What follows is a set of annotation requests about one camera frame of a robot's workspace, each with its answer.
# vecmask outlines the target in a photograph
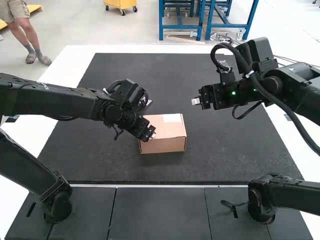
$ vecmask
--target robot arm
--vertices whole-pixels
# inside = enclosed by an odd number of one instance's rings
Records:
[[[128,79],[108,89],[71,88],[25,80],[0,73],[0,116],[45,115],[61,121],[76,118],[103,121],[143,142],[155,128],[143,115],[152,101],[137,83]]]
[[[143,117],[151,101],[145,90],[128,79],[108,89],[70,88],[0,73],[0,117],[2,115],[46,115],[70,121],[76,118],[103,121],[116,131],[124,130],[143,142],[155,127]],[[0,129],[0,175],[29,190],[42,203],[45,220],[59,223],[72,210],[72,188],[64,177],[37,159]]]
[[[237,81],[233,69],[226,61],[218,61],[215,52],[227,48],[234,53],[243,78]],[[211,59],[220,73],[220,83],[205,85],[199,96],[192,99],[193,105],[215,110],[233,108],[235,119],[244,118],[259,104],[266,107],[277,104],[292,119],[307,144],[320,155],[320,148],[310,138],[297,113],[320,126],[320,70],[298,62],[278,67],[267,38],[258,38],[236,48],[224,43],[211,51]],[[239,117],[238,106],[257,102]],[[275,219],[277,208],[291,208],[320,216],[320,183],[292,179],[280,174],[266,174],[248,184],[248,211],[260,223],[270,224]]]
[[[277,208],[320,216],[320,183],[269,173],[248,184],[248,211],[257,222],[270,224]]]

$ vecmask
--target black platform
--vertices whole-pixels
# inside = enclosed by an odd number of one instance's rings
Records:
[[[218,58],[235,67],[233,56]],[[57,124],[39,160],[72,183],[238,184],[269,172],[302,178],[262,106],[235,120],[231,109],[191,105],[199,88],[220,81],[209,54],[97,53],[79,87],[125,78],[147,90],[147,114],[183,114],[185,152],[141,155],[130,134],[114,141],[102,122],[76,119]]]
[[[39,203],[30,211],[29,195],[5,239],[312,240],[298,211],[282,209],[268,226],[253,221],[246,206],[234,218],[220,201],[247,201],[246,188],[74,187],[71,200],[71,215],[52,226]]]

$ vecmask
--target shorts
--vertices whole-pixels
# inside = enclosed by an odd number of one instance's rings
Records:
[[[0,19],[12,23],[15,19],[28,19],[30,12],[23,0],[0,0]]]

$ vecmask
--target foot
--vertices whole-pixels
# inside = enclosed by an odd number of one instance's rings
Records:
[[[35,53],[29,53],[25,58],[26,64],[33,64],[36,60],[36,54]]]
[[[45,66],[50,66],[50,64],[52,64],[51,59],[47,56],[38,57],[38,60]]]

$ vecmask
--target brown cardboard box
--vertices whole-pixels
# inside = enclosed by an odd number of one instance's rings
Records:
[[[186,150],[187,133],[182,114],[145,115],[144,117],[155,126],[156,134],[147,142],[139,140],[141,154],[184,152]]]

